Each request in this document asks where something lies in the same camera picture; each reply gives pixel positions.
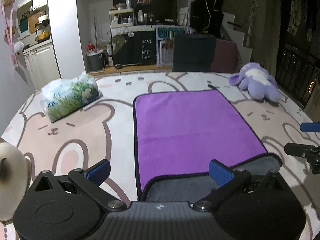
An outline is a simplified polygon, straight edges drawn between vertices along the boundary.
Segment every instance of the tissue pack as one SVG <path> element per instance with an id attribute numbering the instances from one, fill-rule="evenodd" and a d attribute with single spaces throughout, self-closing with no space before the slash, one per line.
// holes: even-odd
<path id="1" fill-rule="evenodd" d="M 41 91 L 40 104 L 52 123 L 100 98 L 95 79 L 84 72 L 71 80 L 53 80 Z"/>

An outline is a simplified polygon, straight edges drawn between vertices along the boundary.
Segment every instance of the purple stuffed animal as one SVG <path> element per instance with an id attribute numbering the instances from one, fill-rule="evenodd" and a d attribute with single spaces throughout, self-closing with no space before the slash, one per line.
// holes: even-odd
<path id="1" fill-rule="evenodd" d="M 258 63 L 248 63 L 244 65 L 240 73 L 229 77 L 229 84 L 248 92 L 253 99 L 262 100 L 264 97 L 272 102 L 279 102 L 280 92 L 273 76 L 262 68 Z"/>

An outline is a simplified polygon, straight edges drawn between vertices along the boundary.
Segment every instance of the stuffed animal's white belly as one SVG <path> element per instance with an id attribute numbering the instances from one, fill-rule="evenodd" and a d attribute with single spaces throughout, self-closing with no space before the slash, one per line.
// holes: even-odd
<path id="1" fill-rule="evenodd" d="M 245 74 L 248 77 L 251 76 L 254 80 L 256 80 L 264 85 L 267 85 L 267 86 L 271 85 L 271 82 L 268 81 L 268 75 L 260 69 L 256 69 L 256 68 L 250 69 Z"/>

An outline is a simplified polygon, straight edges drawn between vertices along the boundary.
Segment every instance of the blue gripper pad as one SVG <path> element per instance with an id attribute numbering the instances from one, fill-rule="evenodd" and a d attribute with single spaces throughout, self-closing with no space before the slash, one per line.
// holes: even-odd
<path id="1" fill-rule="evenodd" d="M 303 122 L 300 125 L 302 132 L 320 132 L 320 122 Z"/>
<path id="2" fill-rule="evenodd" d="M 212 160 L 209 163 L 209 175 L 220 187 L 234 178 L 234 174 L 228 171 L 222 163 Z"/>
<path id="3" fill-rule="evenodd" d="M 102 160 L 85 171 L 86 178 L 100 186 L 110 175 L 111 166 L 108 160 Z"/>

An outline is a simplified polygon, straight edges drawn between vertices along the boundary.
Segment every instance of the wooden cutting board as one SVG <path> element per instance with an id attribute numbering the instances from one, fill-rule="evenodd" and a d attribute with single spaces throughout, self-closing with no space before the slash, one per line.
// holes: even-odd
<path id="1" fill-rule="evenodd" d="M 38 20 L 39 17 L 40 17 L 40 11 L 36 11 L 36 12 L 28 15 L 30 33 L 36 32 L 35 24 L 39 22 L 39 20 Z"/>

